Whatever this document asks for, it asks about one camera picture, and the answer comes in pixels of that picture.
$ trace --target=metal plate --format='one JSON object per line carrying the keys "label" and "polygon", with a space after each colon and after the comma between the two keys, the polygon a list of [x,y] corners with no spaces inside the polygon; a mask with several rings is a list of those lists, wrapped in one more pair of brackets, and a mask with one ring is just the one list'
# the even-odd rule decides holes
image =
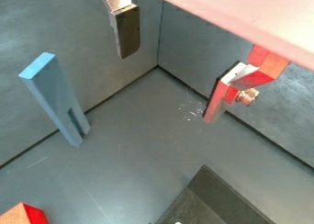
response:
{"label": "metal plate", "polygon": [[130,5],[112,15],[117,54],[124,59],[140,48],[140,8]]}
{"label": "metal plate", "polygon": [[[164,5],[158,65],[201,95],[209,96],[216,77],[235,61],[247,62],[251,44],[181,9]],[[252,106],[231,112],[259,133],[314,166],[314,73],[291,64],[263,87]]]}

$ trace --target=red object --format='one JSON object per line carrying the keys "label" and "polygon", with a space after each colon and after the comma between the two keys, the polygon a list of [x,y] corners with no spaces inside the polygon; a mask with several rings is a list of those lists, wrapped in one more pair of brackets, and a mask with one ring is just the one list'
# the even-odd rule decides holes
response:
{"label": "red object", "polygon": [[49,224],[44,212],[23,203],[0,216],[0,224]]}
{"label": "red object", "polygon": [[253,88],[276,80],[289,64],[287,59],[257,45],[252,46],[247,62],[259,69],[240,79],[231,81],[231,85],[239,90]]}
{"label": "red object", "polygon": [[289,61],[263,47],[253,45],[247,56],[247,62],[251,65],[245,66],[245,70],[240,77],[227,78],[228,73],[217,80],[213,86],[213,93],[209,98],[208,106],[203,116],[207,123],[213,123],[220,113],[225,110],[225,106],[231,106],[240,91],[267,84],[276,80],[283,73]]}

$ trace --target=metal bracket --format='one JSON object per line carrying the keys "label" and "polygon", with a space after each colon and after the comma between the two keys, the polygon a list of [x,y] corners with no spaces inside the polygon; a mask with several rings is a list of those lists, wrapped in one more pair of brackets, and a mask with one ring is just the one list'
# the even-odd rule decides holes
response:
{"label": "metal bracket", "polygon": [[140,8],[130,0],[102,0],[114,33],[117,54],[121,59],[140,47]]}
{"label": "metal bracket", "polygon": [[44,52],[18,76],[66,141],[78,147],[82,143],[81,134],[88,133],[90,126],[54,55]]}
{"label": "metal bracket", "polygon": [[247,56],[248,65],[236,62],[216,79],[203,120],[213,123],[233,102],[249,106],[259,91],[253,87],[272,82],[287,68],[289,61],[253,45]]}

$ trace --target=gray rectangular panel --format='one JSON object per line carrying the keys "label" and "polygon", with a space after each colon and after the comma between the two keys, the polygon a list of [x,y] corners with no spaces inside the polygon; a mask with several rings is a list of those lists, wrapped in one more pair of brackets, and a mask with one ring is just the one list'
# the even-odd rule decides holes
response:
{"label": "gray rectangular panel", "polygon": [[156,224],[275,224],[204,165]]}
{"label": "gray rectangular panel", "polygon": [[140,47],[140,8],[130,0],[101,0],[113,28],[117,54],[124,59]]}
{"label": "gray rectangular panel", "polygon": [[[201,95],[209,96],[216,78],[236,62],[247,62],[251,43],[189,13],[164,4],[158,65]],[[314,166],[314,73],[293,63],[279,79],[257,87],[252,106],[231,112],[309,166]]]}

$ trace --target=gray floor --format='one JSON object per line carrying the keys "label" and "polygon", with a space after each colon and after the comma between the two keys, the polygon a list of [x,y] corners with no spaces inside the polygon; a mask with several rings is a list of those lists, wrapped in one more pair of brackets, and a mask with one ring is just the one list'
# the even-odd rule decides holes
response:
{"label": "gray floor", "polygon": [[228,115],[204,124],[204,104],[149,72],[88,114],[78,149],[56,133],[0,170],[0,213],[22,201],[53,224],[154,223],[207,164],[275,223],[311,224],[312,171]]}

